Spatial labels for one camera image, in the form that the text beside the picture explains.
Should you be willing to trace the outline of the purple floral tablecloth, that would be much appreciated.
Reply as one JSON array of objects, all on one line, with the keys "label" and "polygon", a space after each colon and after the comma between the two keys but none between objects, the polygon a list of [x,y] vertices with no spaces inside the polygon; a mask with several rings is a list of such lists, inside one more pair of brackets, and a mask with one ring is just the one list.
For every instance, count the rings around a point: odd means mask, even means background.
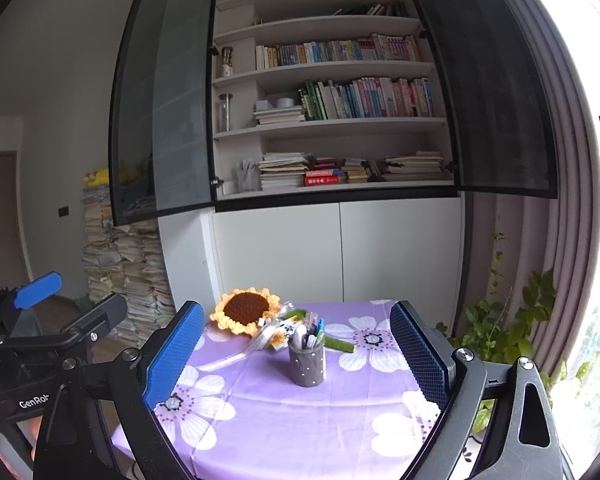
[{"label": "purple floral tablecloth", "polygon": [[325,352],[325,379],[304,388],[286,349],[263,350],[222,370],[206,364],[247,339],[209,326],[172,396],[155,414],[198,479],[397,479],[440,410],[420,392],[390,332],[390,300],[314,304],[328,336],[351,353]]}]

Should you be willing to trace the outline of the glass cabinet door right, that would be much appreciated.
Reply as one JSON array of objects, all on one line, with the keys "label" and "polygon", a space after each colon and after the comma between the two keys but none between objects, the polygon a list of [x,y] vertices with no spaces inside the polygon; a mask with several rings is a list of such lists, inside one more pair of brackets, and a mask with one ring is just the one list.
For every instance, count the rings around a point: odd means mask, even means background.
[{"label": "glass cabinet door right", "polygon": [[415,0],[452,114],[460,185],[548,198],[527,157],[545,126],[540,82],[505,0]]}]

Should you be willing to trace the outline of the crocheted sunflower with green stem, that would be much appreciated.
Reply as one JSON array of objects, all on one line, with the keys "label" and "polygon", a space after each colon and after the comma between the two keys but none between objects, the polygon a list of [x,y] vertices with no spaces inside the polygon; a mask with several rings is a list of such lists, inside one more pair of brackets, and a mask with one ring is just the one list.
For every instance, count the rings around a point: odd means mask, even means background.
[{"label": "crocheted sunflower with green stem", "polygon": [[[210,314],[210,321],[223,333],[235,336],[248,336],[251,338],[257,333],[259,327],[266,318],[280,311],[284,302],[279,296],[270,292],[267,288],[234,289],[228,294],[221,296],[220,302],[214,307]],[[303,323],[306,324],[306,336],[304,336],[303,348],[313,348],[316,344],[316,336],[308,334],[308,318],[311,311],[306,311]],[[356,345],[326,335],[326,325],[321,341],[326,348],[343,353],[353,353]]]}]

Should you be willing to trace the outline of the red books on shelf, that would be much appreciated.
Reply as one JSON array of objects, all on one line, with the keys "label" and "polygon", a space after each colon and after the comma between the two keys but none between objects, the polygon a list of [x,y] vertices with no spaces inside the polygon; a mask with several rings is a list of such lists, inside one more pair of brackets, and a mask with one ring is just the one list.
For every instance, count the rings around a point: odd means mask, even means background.
[{"label": "red books on shelf", "polygon": [[338,168],[310,170],[304,175],[304,186],[333,185],[347,182],[347,175]]}]

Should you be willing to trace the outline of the white ribbon bow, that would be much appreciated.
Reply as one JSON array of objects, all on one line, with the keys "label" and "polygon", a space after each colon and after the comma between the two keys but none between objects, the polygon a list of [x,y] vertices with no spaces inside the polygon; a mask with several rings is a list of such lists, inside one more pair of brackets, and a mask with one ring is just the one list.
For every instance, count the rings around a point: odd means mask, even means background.
[{"label": "white ribbon bow", "polygon": [[257,333],[251,338],[245,348],[230,356],[226,356],[223,359],[212,361],[211,363],[204,365],[198,365],[198,370],[201,372],[216,372],[217,370],[222,370],[222,368],[229,367],[249,358],[253,353],[272,348],[268,343],[274,334],[274,330],[279,321],[293,310],[294,305],[290,301],[285,302],[278,313],[274,314],[272,318],[266,318],[258,325],[259,329]]}]

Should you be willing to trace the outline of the white sunflower greeting card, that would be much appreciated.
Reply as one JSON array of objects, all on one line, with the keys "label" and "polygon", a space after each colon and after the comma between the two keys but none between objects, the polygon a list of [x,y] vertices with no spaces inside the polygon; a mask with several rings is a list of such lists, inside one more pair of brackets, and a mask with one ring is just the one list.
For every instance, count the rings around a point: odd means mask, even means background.
[{"label": "white sunflower greeting card", "polygon": [[306,311],[303,310],[293,310],[289,312],[279,321],[268,344],[275,350],[286,348],[291,337],[294,336],[294,333],[303,323],[305,317]]}]

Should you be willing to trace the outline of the pink curtain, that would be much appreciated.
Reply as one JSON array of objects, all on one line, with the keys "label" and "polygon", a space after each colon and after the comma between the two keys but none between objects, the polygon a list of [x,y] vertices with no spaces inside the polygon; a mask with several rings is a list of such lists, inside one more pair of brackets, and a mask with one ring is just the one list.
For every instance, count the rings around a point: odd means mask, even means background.
[{"label": "pink curtain", "polygon": [[519,272],[553,274],[555,302],[532,330],[534,360],[554,376],[582,327],[600,252],[600,129],[576,63],[541,0],[505,0],[539,77],[545,126],[527,160],[546,177],[545,206],[525,206]]}]

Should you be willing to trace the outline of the stack of papers and books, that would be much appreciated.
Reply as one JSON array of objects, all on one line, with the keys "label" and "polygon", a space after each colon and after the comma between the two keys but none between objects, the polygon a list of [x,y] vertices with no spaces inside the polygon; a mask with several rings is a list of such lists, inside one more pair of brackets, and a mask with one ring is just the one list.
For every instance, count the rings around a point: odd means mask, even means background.
[{"label": "stack of papers and books", "polygon": [[97,304],[111,294],[121,295],[128,314],[114,329],[114,338],[141,346],[175,315],[158,221],[115,226],[108,170],[89,172],[83,181],[82,263],[88,299]]}]

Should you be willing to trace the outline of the pink checked bunny pen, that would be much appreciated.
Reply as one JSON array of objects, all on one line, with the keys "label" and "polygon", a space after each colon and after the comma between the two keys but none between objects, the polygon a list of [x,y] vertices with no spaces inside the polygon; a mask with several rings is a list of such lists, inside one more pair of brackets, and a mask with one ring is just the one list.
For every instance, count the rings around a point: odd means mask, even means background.
[{"label": "pink checked bunny pen", "polygon": [[308,318],[308,334],[309,335],[317,334],[319,320],[320,320],[320,318],[318,317],[316,312],[311,311],[309,313],[309,318]]}]

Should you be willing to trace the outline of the grey perforated pen holder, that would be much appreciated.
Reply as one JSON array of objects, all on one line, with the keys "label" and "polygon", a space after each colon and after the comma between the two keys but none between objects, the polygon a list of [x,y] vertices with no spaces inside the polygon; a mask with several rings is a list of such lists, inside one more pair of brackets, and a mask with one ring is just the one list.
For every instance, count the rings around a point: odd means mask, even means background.
[{"label": "grey perforated pen holder", "polygon": [[323,341],[314,344],[313,348],[301,348],[292,342],[288,351],[289,375],[296,385],[313,388],[324,382],[326,358]]}]

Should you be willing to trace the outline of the green leafy plant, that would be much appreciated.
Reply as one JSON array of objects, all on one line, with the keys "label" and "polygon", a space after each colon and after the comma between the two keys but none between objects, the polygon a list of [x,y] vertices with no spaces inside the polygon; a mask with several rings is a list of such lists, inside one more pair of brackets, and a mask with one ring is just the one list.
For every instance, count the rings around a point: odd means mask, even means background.
[{"label": "green leafy plant", "polygon": [[515,292],[513,287],[503,287],[506,274],[502,270],[502,244],[508,237],[497,230],[491,231],[489,237],[493,249],[488,269],[488,296],[464,307],[464,333],[451,336],[448,334],[449,327],[442,322],[436,324],[436,329],[455,349],[466,348],[484,362],[514,364],[520,358],[535,356],[532,328],[552,320],[558,300],[555,271],[549,268],[529,274],[521,289],[522,306],[517,309],[514,322],[507,322]]}]

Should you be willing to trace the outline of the white bookshelf cabinet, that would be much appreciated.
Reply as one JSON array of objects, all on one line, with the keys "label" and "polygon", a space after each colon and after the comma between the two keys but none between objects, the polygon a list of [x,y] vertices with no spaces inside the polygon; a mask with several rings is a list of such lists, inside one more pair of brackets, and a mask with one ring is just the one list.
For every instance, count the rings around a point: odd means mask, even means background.
[{"label": "white bookshelf cabinet", "polygon": [[[159,222],[174,300],[267,287],[451,321],[465,202],[415,0],[215,0],[212,38],[213,200]],[[332,168],[347,182],[303,185]]]}]

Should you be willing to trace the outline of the blue pen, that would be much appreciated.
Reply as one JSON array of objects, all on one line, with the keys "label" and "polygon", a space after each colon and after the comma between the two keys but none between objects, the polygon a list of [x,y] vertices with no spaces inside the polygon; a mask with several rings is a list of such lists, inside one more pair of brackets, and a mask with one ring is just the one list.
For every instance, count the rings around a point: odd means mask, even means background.
[{"label": "blue pen", "polygon": [[317,322],[317,326],[316,326],[316,342],[320,342],[321,339],[323,338],[324,335],[324,327],[325,327],[325,320],[324,318],[320,318]]}]

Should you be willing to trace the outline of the white correction tape dispenser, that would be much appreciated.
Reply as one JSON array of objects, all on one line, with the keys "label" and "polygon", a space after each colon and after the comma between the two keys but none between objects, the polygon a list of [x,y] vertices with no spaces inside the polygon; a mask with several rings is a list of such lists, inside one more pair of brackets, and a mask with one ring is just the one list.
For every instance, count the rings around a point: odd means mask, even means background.
[{"label": "white correction tape dispenser", "polygon": [[306,324],[299,323],[294,328],[294,333],[291,336],[291,347],[301,350],[303,348],[304,336],[306,336]]}]

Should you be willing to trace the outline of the glass cabinet door left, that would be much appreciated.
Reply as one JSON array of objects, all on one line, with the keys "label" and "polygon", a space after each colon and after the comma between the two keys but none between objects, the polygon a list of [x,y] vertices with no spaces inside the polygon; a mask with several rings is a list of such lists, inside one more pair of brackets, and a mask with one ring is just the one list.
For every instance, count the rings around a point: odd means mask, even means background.
[{"label": "glass cabinet door left", "polygon": [[109,112],[114,223],[212,203],[215,0],[133,0]]}]

